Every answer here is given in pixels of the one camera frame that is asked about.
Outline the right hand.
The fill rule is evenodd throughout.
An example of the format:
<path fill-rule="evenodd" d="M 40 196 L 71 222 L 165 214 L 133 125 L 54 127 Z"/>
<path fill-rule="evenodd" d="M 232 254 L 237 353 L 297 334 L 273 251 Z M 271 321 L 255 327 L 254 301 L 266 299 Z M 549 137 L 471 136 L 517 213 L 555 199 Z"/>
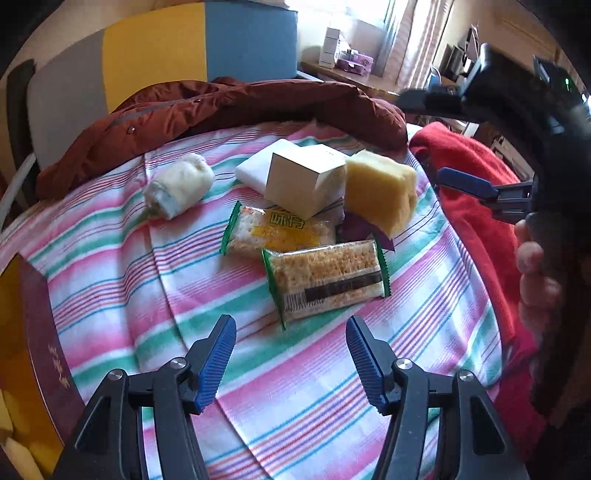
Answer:
<path fill-rule="evenodd" d="M 530 235 L 525 220 L 515 225 L 518 239 L 516 265 L 520 272 L 519 317 L 523 325 L 540 343 L 562 300 L 562 288 L 554 279 L 542 271 L 544 251 Z"/>

